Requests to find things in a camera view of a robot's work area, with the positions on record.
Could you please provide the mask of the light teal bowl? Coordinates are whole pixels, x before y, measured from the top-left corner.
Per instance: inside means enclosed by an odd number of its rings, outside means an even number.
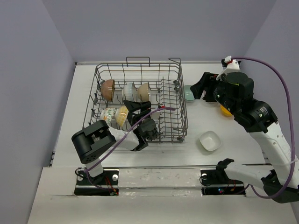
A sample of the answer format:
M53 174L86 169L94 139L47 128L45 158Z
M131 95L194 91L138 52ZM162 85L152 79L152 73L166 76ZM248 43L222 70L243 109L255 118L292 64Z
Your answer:
M191 85L184 85L184 94L185 94L185 100L186 101L194 101L194 95L191 91Z

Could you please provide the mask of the yellow sun patterned bowl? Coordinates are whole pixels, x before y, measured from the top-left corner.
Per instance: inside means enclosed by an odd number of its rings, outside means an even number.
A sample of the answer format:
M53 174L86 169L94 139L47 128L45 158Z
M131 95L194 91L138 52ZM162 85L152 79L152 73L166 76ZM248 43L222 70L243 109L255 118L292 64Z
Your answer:
M120 126L120 127L123 127L123 125L125 124L126 122L126 119L127 119L127 116L128 116L128 109L126 106L121 106L120 108L118 108L116 110L116 113L115 113L115 120L116 120L116 123Z

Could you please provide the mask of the white round bowl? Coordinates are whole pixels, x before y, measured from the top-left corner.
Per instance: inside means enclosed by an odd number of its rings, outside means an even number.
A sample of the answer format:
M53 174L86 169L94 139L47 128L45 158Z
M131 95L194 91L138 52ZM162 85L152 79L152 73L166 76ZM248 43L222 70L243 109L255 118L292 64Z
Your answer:
M137 89L134 83L128 83L122 89L122 97L124 100L136 101L137 100Z
M138 89L137 89L137 97L142 101L150 101L150 84L149 82L143 83Z

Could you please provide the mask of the floral leaf patterned bowl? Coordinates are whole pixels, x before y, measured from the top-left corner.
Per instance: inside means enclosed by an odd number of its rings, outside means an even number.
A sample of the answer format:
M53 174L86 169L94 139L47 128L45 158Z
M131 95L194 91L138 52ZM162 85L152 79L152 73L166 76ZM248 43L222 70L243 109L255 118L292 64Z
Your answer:
M114 117L116 113L116 108L109 107L105 108L100 115L100 120L104 120L108 125L111 124L112 118Z

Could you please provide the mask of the brown wooden bowl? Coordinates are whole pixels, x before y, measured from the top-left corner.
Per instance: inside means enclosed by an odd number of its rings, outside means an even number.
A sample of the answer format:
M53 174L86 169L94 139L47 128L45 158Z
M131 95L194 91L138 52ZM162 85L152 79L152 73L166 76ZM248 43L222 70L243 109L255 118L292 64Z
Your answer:
M115 81L114 79L109 79L102 83L100 92L102 97L107 101L113 101L115 90Z

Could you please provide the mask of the orange yellow bowl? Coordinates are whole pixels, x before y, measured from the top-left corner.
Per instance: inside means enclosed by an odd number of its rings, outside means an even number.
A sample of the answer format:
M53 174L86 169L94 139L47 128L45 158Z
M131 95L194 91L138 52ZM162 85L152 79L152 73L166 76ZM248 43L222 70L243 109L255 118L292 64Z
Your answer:
M230 113L230 111L228 109L226 109L224 106L220 105L220 109L221 109L221 113L224 116L227 116L227 117L231 117L232 116L232 114Z

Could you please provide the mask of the white square bowl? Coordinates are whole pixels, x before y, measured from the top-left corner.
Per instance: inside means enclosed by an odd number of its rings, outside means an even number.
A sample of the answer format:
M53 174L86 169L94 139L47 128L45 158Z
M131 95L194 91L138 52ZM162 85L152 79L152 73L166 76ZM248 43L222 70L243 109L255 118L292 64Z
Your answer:
M203 133L199 140L204 149L209 152L217 150L222 144L221 139L214 131Z

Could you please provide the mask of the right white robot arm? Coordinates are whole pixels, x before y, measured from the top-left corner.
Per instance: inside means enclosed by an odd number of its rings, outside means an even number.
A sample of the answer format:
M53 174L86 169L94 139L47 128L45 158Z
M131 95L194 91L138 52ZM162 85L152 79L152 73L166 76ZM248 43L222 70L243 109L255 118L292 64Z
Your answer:
M254 81L242 72L217 75L205 72L190 87L195 99L218 102L234 120L258 143L266 154L272 170L262 171L242 165L233 159L218 162L215 178L218 182L238 180L263 189L265 198L277 203L299 200L299 165L282 134L278 118L265 102L253 98Z

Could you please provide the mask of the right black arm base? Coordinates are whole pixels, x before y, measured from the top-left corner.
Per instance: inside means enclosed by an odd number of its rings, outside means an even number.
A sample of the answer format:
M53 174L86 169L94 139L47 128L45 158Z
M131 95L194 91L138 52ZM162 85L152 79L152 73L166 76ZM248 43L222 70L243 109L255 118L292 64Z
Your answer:
M199 182L202 186L201 193L203 196L246 195L246 186L243 182L229 179L224 172L225 168L233 161L232 159L225 159L218 162L215 169L200 171Z

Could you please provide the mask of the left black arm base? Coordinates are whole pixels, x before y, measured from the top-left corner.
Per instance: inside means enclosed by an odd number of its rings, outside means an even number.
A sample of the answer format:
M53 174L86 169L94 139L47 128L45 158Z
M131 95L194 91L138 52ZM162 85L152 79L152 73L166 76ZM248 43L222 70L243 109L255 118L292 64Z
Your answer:
M74 195L76 196L118 196L119 170L104 169L104 173L91 177L83 168L75 170L76 183Z

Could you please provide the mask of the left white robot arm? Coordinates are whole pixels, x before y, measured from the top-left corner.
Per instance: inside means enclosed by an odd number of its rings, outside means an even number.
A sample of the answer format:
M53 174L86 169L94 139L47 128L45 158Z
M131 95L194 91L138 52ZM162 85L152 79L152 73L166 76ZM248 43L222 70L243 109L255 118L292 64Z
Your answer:
M141 151L160 133L150 116L151 102L125 100L119 108L106 108L100 119L75 133L71 140L82 164L88 170L85 178L100 185L105 171L100 163L102 156L111 147Z

